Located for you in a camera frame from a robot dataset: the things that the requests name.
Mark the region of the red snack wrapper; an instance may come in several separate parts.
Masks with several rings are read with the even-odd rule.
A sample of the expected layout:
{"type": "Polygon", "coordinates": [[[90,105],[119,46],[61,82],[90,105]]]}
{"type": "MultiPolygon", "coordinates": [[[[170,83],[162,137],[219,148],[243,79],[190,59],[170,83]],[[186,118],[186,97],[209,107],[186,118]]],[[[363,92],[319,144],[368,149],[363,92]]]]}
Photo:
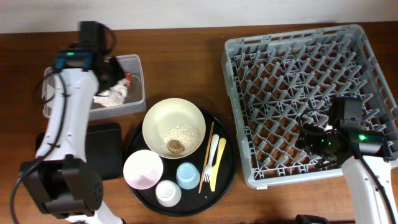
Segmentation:
{"type": "Polygon", "coordinates": [[[129,72],[124,72],[124,74],[125,74],[125,77],[126,77],[126,84],[125,84],[125,86],[126,86],[126,88],[129,88],[129,86],[130,86],[130,84],[131,84],[131,82],[132,82],[131,74],[130,74],[129,72]]]}

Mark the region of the white napkin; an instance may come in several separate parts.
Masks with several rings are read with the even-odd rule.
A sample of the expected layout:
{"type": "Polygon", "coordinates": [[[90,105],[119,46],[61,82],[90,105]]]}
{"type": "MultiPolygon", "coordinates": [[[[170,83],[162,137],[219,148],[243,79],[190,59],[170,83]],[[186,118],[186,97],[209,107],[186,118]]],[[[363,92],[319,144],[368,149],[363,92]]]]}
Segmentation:
{"type": "Polygon", "coordinates": [[[103,95],[94,96],[93,101],[104,107],[119,106],[124,103],[126,95],[127,92],[122,90],[104,91],[103,95]]]}

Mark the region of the light blue cup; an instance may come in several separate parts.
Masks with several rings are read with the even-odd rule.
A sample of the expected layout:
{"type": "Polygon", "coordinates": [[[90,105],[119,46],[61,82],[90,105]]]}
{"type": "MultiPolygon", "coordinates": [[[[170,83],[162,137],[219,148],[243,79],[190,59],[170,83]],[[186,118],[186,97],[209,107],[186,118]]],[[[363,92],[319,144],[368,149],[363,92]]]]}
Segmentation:
{"type": "Polygon", "coordinates": [[[184,162],[177,168],[176,180],[180,188],[191,190],[199,184],[200,173],[192,163],[184,162]]]}

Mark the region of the white cup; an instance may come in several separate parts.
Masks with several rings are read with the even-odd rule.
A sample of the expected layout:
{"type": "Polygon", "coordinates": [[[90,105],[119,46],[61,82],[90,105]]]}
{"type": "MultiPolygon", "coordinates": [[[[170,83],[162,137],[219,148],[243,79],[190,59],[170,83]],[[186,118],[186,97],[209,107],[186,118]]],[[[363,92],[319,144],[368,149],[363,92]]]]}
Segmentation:
{"type": "Polygon", "coordinates": [[[175,182],[162,180],[155,188],[155,196],[163,207],[173,207],[179,203],[182,191],[175,182]]]}

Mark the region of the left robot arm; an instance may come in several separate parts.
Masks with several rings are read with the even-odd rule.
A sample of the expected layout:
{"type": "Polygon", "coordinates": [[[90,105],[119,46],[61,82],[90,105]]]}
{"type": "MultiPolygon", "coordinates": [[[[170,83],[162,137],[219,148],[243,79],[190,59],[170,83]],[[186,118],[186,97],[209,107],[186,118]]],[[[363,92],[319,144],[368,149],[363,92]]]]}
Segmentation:
{"type": "Polygon", "coordinates": [[[78,41],[61,50],[44,78],[55,90],[47,130],[33,161],[23,162],[23,184],[41,213],[71,223],[124,223],[103,200],[101,176],[86,162],[85,138],[93,97],[115,86],[124,72],[95,21],[80,22],[78,41]]]}

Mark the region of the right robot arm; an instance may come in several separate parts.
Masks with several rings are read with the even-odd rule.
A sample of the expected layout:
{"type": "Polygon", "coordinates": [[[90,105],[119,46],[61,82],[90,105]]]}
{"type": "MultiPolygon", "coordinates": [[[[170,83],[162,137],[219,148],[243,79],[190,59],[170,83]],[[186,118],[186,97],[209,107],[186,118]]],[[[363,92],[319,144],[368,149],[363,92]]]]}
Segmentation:
{"type": "Polygon", "coordinates": [[[379,131],[368,131],[358,98],[332,98],[329,128],[299,122],[295,147],[321,158],[316,168],[338,165],[349,187],[356,223],[397,223],[391,161],[397,156],[379,131]]]}

